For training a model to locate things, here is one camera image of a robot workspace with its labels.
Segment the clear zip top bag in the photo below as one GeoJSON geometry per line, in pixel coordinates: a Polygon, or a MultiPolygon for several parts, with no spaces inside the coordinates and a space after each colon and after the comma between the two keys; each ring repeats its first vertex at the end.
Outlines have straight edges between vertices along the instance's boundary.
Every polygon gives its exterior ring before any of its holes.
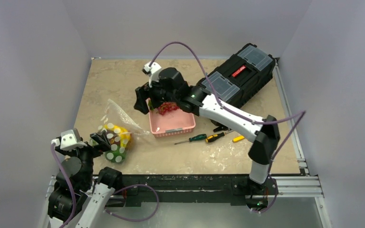
{"type": "Polygon", "coordinates": [[[123,163],[136,143],[142,143],[150,134],[140,127],[116,102],[107,100],[101,117],[98,133],[103,133],[110,143],[110,150],[104,153],[111,163],[123,163]]]}

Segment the green bell pepper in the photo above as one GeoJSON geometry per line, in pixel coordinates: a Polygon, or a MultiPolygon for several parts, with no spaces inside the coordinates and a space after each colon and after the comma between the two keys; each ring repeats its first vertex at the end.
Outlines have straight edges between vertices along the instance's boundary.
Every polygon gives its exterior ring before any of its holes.
{"type": "Polygon", "coordinates": [[[126,155],[127,150],[125,148],[105,152],[105,158],[111,163],[123,163],[126,159],[126,155]]]}

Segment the yellow banana bunch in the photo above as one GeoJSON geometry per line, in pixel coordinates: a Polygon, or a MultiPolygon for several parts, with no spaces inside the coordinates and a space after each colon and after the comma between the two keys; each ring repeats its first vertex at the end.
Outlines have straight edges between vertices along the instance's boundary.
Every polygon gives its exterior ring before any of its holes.
{"type": "Polygon", "coordinates": [[[111,144],[111,150],[115,151],[119,148],[129,148],[132,142],[131,133],[125,128],[114,125],[112,123],[105,124],[103,131],[111,144]]]}

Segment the pink plastic basket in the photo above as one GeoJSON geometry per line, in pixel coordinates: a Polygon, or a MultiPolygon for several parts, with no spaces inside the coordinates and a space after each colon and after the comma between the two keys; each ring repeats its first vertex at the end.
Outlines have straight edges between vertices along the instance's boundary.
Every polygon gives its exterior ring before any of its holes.
{"type": "Polygon", "coordinates": [[[154,137],[165,137],[181,133],[190,133],[196,126],[194,115],[180,108],[176,111],[160,115],[155,108],[149,110],[150,131],[154,137]]]}

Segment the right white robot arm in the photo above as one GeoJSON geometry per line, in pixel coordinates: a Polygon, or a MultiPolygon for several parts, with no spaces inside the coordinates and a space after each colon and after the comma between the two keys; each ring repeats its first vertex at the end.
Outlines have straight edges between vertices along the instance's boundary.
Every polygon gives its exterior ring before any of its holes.
{"type": "Polygon", "coordinates": [[[252,160],[248,188],[260,193],[266,188],[270,161],[280,140],[276,119],[249,114],[217,98],[200,86],[188,85],[174,67],[144,66],[142,71],[149,80],[136,88],[134,109],[149,113],[147,100],[154,108],[165,102],[176,103],[186,113],[214,120],[244,136],[252,146],[248,152],[252,160]]]}

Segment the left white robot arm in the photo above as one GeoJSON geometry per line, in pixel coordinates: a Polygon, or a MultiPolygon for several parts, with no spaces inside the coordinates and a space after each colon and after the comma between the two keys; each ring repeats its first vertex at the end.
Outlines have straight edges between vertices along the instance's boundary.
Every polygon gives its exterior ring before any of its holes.
{"type": "Polygon", "coordinates": [[[83,141],[77,129],[72,129],[51,141],[51,152],[60,169],[48,197],[52,228],[92,228],[110,196],[122,190],[120,171],[105,167],[97,179],[93,178],[94,158],[110,150],[111,145],[103,132],[92,133],[90,138],[95,145],[83,141]]]}

